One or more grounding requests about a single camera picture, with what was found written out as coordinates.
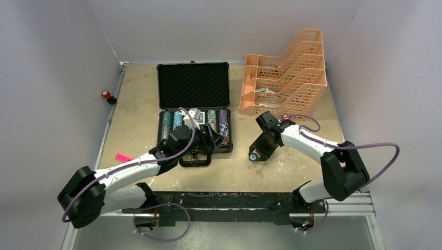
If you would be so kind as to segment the teal poker chip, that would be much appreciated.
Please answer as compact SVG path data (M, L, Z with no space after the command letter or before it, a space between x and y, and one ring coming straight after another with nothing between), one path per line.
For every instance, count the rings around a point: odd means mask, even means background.
M249 160L250 160L250 161L252 161L252 162L256 162L257 159L258 159L257 154L255 154L255 153L250 153L250 154L249 154Z

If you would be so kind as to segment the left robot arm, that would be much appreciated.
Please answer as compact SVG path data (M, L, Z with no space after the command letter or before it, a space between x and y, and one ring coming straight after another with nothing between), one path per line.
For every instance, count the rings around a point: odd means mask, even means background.
M111 194L136 181L168 172L194 149L215 150L223 140L206 124L199 128L179 126L167 139L134 160L97 171L89 166L79 168L57 196L64 210L62 222L70 222L76 229L89 225L104 213Z

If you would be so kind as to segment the blue playing card deck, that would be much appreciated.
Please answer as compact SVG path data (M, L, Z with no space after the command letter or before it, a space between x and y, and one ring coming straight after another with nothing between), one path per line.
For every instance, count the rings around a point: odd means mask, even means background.
M206 123L206 115L205 115L205 112L201 111L201 112L199 113L199 116L198 116L198 118L197 118L197 122L198 122L198 124L205 124L205 123Z

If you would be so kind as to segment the black poker set case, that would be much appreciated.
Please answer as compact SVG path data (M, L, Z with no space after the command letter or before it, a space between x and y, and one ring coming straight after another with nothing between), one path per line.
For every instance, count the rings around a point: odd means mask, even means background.
M159 114L157 143L167 139L177 127L184 126L180 107L197 108L205 112L206 123L224 137L222 145L212 151L194 149L179 160L183 167L206 167L214 154L233 150L229 95L229 64L227 62L203 62L159 64L158 80Z

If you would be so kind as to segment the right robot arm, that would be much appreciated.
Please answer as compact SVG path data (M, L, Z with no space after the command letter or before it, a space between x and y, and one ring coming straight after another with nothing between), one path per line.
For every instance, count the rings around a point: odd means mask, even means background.
M313 202L333 198L343 201L370 180L369 173L355 146L326 142L300 125L287 120L278 120L267 111L256 118L262 130L249 147L249 160L267 161L278 147L290 147L320 164L322 180L309 181L294 191L292 204L297 211L305 212Z

